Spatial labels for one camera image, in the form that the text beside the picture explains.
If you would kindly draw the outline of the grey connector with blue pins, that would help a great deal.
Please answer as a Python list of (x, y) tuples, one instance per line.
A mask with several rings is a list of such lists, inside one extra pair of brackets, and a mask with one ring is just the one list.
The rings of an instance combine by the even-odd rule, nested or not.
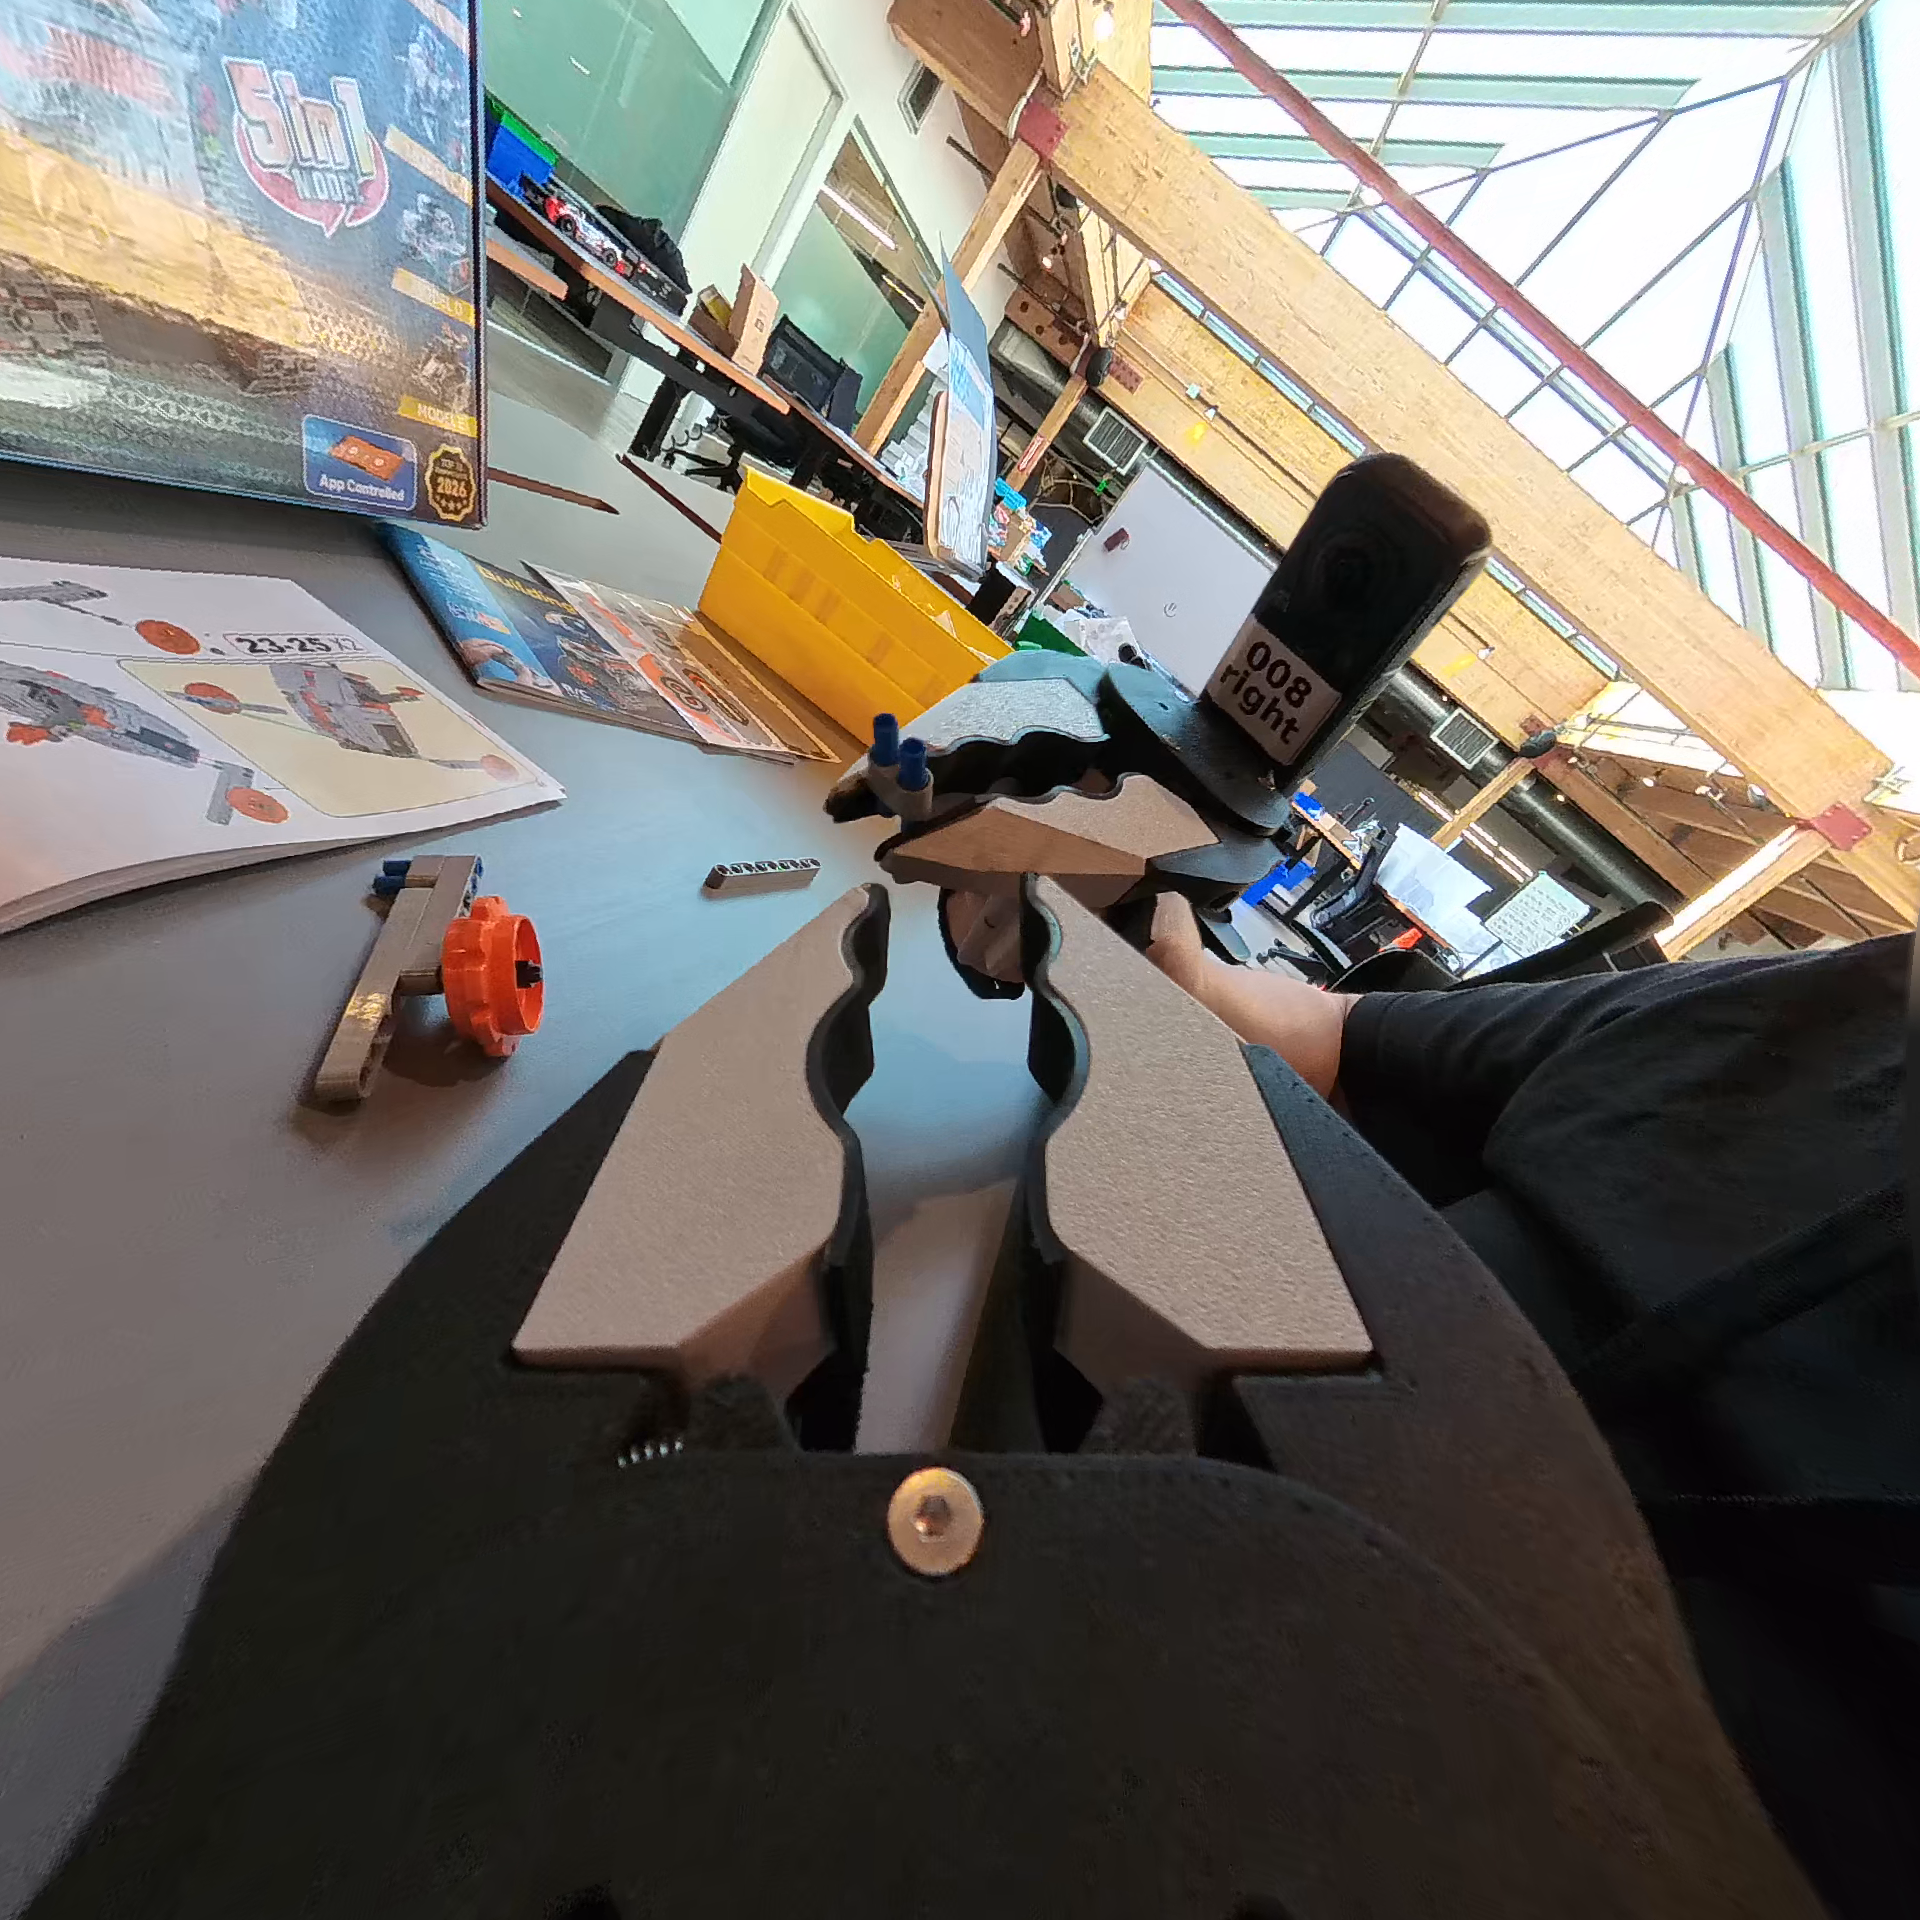
[(902, 737), (890, 711), (881, 711), (871, 722), (863, 784), (875, 805), (901, 823), (915, 826), (930, 819), (927, 743), (922, 737)]

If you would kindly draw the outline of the person's right forearm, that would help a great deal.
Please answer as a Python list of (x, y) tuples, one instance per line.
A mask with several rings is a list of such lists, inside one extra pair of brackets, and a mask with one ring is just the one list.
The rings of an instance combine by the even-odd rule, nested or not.
[(1212, 955), (1190, 905), (1175, 893), (1157, 898), (1146, 955), (1242, 1043), (1276, 1052), (1325, 1104), (1340, 1104), (1341, 1039), (1356, 997)]

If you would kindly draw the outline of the blue toy kit box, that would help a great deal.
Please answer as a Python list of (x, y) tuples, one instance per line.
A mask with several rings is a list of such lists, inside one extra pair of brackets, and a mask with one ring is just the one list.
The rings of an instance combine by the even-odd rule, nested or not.
[(4, 2), (7, 463), (490, 504), (470, 2)]

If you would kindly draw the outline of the white board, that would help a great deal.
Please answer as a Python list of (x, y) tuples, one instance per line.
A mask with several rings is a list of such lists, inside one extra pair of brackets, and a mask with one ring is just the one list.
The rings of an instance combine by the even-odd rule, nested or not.
[(1123, 618), (1137, 647), (1198, 692), (1277, 565), (1277, 548), (1178, 473), (1140, 464), (1074, 554), (1066, 581), (1094, 608)]

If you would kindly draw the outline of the open instruction booklet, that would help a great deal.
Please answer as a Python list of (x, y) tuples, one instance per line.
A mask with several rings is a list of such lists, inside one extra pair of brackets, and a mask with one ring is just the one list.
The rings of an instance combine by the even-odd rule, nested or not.
[(305, 587), (3, 560), (3, 931), (565, 787)]

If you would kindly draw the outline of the yellow plastic bin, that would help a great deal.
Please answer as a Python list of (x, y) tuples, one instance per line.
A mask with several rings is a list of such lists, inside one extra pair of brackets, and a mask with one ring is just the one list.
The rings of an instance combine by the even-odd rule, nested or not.
[(1010, 647), (847, 512), (745, 472), (699, 599), (740, 643), (853, 737), (911, 720)]

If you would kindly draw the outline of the small blue booklet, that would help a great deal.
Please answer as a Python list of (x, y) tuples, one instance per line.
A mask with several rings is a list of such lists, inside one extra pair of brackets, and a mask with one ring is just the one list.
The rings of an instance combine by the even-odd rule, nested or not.
[(701, 738), (630, 658), (527, 573), (473, 560), (398, 521), (383, 521), (380, 539), (475, 689), (623, 729)]

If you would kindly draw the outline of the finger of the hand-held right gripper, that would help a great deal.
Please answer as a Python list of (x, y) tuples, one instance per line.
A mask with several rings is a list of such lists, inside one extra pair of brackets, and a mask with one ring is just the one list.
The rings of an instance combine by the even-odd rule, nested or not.
[(1081, 905), (1109, 908), (1157, 859), (1218, 843), (1203, 816), (1157, 780), (1119, 780), (1105, 796), (1063, 787), (1037, 800), (981, 800), (901, 833), (877, 851), (877, 864), (894, 880), (985, 898), (1012, 898), (1023, 875), (1043, 875)]
[[(919, 826), (995, 796), (1045, 796), (1071, 784), (1109, 743), (1098, 711), (1101, 680), (974, 680), (907, 720), (927, 743), (932, 812)], [(839, 826), (891, 816), (871, 799), (867, 754), (834, 781), (826, 816)]]

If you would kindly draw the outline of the long grey perforated beam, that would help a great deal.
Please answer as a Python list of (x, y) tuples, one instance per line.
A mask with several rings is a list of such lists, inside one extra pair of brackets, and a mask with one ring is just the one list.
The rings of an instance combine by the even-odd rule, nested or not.
[(444, 994), (444, 945), (473, 909), (478, 856), (389, 858), (367, 882), (380, 927), (308, 1087), (318, 1108), (359, 1106), (381, 1066), (407, 1000)]

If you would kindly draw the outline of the grey desk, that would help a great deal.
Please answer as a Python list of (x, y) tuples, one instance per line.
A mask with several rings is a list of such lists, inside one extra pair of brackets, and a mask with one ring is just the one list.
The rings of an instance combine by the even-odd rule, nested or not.
[[(470, 834), (154, 887), (4, 937), (4, 1915), (23, 1915), (373, 1298), (619, 1057), (875, 879), (881, 828), (828, 823), (828, 767), (470, 689), (364, 519), (10, 472), (4, 555), (293, 581), (567, 791)], [(461, 1063), (413, 1016), (359, 1111), (306, 1106), (370, 949), (378, 859), (455, 849), (537, 924), (541, 1034)], [(822, 874), (701, 891), (714, 864), (761, 858)]]

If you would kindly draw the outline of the red printed leaflet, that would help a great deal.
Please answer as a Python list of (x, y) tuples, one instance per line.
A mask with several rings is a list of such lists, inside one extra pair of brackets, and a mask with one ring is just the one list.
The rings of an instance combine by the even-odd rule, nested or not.
[(627, 666), (645, 717), (674, 725), (703, 753), (771, 762), (836, 762), (830, 738), (772, 692), (771, 681), (698, 613), (641, 593), (534, 567), (577, 625)]

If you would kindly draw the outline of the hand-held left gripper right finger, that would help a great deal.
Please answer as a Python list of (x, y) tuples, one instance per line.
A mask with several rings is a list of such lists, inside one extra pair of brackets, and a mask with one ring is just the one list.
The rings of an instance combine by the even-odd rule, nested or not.
[(1377, 1386), (1377, 1341), (1249, 1048), (1053, 879), (1021, 879), (1028, 1069), (1019, 1361), (1047, 1452), (1148, 1384), (1203, 1448), (1258, 1391)]

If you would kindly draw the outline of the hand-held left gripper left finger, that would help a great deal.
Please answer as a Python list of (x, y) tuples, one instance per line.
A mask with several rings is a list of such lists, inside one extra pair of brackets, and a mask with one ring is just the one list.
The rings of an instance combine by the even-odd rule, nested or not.
[(748, 1377), (805, 1449), (850, 1452), (874, 1216), (847, 1106), (874, 1074), (891, 898), (857, 884), (671, 1027), (513, 1353), (543, 1370)]

